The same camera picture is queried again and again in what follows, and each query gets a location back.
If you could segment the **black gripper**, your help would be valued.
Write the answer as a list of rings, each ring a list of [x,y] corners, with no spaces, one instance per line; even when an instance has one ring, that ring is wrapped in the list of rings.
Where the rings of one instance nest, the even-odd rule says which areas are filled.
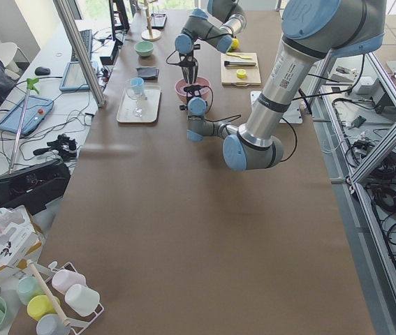
[[[191,84],[188,86],[185,86],[184,88],[184,93],[186,96],[186,101],[190,101],[192,98],[203,98],[202,96],[199,96],[199,84]]]
[[[198,61],[194,57],[195,44],[190,40],[178,40],[177,52],[179,53],[178,66],[182,68],[194,68],[198,66]]]

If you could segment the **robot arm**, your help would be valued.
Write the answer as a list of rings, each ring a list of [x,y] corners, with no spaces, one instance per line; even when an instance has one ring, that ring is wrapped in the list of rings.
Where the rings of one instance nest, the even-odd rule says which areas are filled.
[[[281,141],[273,133],[313,64],[327,54],[367,54],[383,42],[384,1],[289,1],[275,65],[245,124],[205,118],[205,101],[188,102],[187,137],[223,139],[226,165],[237,171],[270,168],[281,162]]]
[[[181,67],[195,66],[193,51],[201,40],[221,53],[229,51],[233,39],[247,25],[244,10],[238,1],[208,1],[207,11],[195,8],[175,39],[175,50],[179,53]]]

